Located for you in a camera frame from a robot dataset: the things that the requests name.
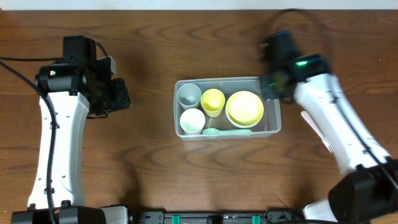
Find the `yellow plastic bowl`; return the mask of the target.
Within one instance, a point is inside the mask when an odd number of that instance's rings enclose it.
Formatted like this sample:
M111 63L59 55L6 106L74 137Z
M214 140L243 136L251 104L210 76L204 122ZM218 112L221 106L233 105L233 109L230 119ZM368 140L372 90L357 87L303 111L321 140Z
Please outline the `yellow plastic bowl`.
M247 125L264 116L264 104L257 94L238 91L228 98L226 114L238 124Z

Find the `yellow plastic cup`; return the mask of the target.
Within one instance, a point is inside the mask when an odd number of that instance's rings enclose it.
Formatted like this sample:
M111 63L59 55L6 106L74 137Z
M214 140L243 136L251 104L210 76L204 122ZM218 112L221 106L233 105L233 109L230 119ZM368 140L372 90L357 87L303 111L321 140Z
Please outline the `yellow plastic cup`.
M219 116L225 104L225 96L222 91L212 88L201 96L201 107L212 118Z

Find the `pink white plastic fork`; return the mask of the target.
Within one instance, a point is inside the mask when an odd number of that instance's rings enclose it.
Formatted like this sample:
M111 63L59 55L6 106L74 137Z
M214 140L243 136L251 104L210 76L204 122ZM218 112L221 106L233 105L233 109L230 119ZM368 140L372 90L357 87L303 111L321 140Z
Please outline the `pink white plastic fork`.
M306 111L302 111L301 113L301 117L308 123L308 125L314 130L314 132L319 136L319 138L321 139L322 143L325 145L325 147L328 149L328 151L330 153L333 153L333 149L331 147L331 144L329 143L329 141L327 140L327 138L323 135L323 133L320 131L320 129L318 128L318 126L315 124L314 120L312 119L312 117L306 112Z

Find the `white plastic cup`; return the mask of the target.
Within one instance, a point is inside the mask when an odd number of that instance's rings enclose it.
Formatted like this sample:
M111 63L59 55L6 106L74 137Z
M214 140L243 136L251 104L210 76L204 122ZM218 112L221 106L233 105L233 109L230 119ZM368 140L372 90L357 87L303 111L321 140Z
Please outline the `white plastic cup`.
M205 126L205 122L205 115L196 108L184 111L180 117L180 126L187 135L200 134Z

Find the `white plastic bowl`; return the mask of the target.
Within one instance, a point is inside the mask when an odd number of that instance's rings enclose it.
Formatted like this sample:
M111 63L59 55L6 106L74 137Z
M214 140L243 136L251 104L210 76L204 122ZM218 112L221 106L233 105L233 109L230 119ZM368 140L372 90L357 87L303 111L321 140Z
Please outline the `white plastic bowl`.
M228 121L229 121L233 126L235 126L235 127L237 127L237 128L243 128L243 129L244 129L244 128L251 128L251 127L254 127L254 126L257 125L257 124L260 122L260 120L262 119L262 118L259 118L258 120L254 121L254 122L252 122L252 123L250 123L250 124L242 125L242 124L238 124L237 122L233 121L233 119L230 118L228 114L226 114L226 115L227 115L226 117L227 117Z

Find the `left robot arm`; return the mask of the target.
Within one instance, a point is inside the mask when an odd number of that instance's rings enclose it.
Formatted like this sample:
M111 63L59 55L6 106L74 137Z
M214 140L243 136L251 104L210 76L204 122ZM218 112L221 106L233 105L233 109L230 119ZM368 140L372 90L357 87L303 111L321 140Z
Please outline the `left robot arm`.
M27 210L12 223L132 223L125 205L85 206L81 180L85 122L107 118L131 104L116 63L102 45L83 35L64 37L63 56L40 68L31 84L40 96L42 116L39 162Z

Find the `grey plastic cup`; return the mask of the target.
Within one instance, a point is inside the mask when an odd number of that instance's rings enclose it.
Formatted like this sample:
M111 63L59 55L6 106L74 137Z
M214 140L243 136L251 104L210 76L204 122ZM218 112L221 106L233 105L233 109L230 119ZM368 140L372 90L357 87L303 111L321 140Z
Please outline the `grey plastic cup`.
M184 84L177 90L177 101L184 110L198 108L201 96L201 89L192 83Z

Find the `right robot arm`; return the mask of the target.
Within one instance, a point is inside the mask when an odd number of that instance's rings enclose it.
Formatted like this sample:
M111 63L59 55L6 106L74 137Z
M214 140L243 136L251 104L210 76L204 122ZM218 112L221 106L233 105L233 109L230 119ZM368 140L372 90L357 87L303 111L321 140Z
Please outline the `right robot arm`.
M303 55L287 31L270 35L262 49L269 66L262 95L300 105L343 176L326 199L303 207L303 220L367 223L396 212L397 160L367 130L325 58Z

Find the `mint green plastic spoon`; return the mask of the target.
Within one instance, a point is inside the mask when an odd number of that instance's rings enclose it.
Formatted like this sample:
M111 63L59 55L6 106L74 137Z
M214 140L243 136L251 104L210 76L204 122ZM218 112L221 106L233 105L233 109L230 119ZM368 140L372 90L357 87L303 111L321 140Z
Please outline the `mint green plastic spoon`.
M203 135L247 134L247 133L252 133L252 131L250 129L219 130L216 128L207 128L203 130Z

